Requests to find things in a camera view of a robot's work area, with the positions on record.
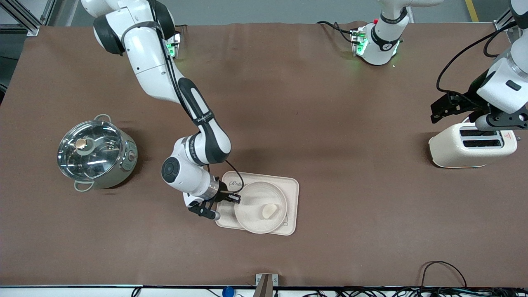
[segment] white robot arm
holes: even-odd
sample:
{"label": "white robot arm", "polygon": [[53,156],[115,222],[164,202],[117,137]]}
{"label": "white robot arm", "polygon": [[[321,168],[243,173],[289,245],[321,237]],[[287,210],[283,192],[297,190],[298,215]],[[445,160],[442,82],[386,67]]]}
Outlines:
{"label": "white robot arm", "polygon": [[185,205],[199,216],[219,219],[213,203],[240,202],[240,196],[202,166],[224,162],[231,142],[196,85],[185,78],[167,53],[167,39],[175,34],[172,15],[165,5],[148,0],[81,0],[92,16],[97,41],[113,54],[126,52],[144,91],[150,96],[179,103],[199,132],[176,141],[162,166],[162,178],[182,191]]}
{"label": "white robot arm", "polygon": [[381,5],[381,16],[377,23],[358,29],[354,52],[372,65],[383,65],[396,54],[400,37],[409,24],[407,6],[435,6],[444,0],[377,0]]}
{"label": "white robot arm", "polygon": [[511,0],[510,10],[523,34],[500,54],[464,94],[450,91],[431,104],[431,121],[471,111],[481,131],[528,128],[528,1]]}

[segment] white tray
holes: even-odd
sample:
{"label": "white tray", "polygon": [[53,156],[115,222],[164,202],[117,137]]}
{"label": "white tray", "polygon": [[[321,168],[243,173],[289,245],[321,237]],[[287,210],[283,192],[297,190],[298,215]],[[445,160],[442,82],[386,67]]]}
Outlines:
{"label": "white tray", "polygon": [[[245,184],[250,184],[257,181],[265,181],[276,185],[286,196],[288,202],[288,210],[286,211],[286,218],[282,224],[270,232],[276,235],[291,235],[295,231],[297,224],[297,205],[299,202],[299,183],[292,178],[273,177],[270,175],[254,174],[240,172],[244,178]],[[234,171],[228,171],[222,177],[222,181],[226,183],[229,191],[236,191],[240,189],[240,177]],[[234,204],[232,202],[220,201],[216,206],[216,211],[220,213],[220,219],[216,224],[222,228],[245,230],[237,221],[234,214]]]}

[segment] pot handle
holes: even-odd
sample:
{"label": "pot handle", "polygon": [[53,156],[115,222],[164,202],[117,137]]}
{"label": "pot handle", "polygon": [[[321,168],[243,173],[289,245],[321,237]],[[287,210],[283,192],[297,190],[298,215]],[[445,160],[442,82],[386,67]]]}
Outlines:
{"label": "pot handle", "polygon": [[[81,189],[79,189],[79,185],[80,185],[80,184],[89,184],[90,186],[89,186],[87,189],[81,190]],[[73,182],[73,187],[75,188],[76,191],[82,193],[82,192],[87,192],[87,191],[89,191],[89,190],[93,187],[93,184],[95,184],[95,182],[93,182],[93,181],[90,181],[90,182],[74,181],[74,182]]]}
{"label": "pot handle", "polygon": [[112,119],[111,119],[110,116],[107,115],[107,114],[100,114],[100,115],[96,116],[96,117],[94,118],[94,120],[98,120],[98,119],[100,119],[100,118],[102,118],[102,117],[106,117],[106,118],[108,118],[108,122],[109,122],[109,123],[112,123]]}

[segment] white plate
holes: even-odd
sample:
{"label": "white plate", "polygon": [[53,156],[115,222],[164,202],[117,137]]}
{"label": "white plate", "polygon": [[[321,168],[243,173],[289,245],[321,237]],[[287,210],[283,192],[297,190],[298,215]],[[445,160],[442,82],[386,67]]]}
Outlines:
{"label": "white plate", "polygon": [[[238,223],[249,232],[264,234],[277,229],[286,217],[287,203],[284,193],[269,182],[254,182],[245,186],[240,195],[240,204],[234,206]],[[277,210],[264,219],[262,209],[267,204],[275,204]]]}

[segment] yellow floor line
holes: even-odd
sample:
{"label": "yellow floor line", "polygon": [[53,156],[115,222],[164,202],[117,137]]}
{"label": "yellow floor line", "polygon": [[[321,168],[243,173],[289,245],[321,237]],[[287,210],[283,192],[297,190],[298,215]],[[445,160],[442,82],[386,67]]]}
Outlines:
{"label": "yellow floor line", "polygon": [[477,12],[473,5],[473,0],[466,0],[467,10],[469,11],[469,16],[471,17],[472,22],[478,22]]}

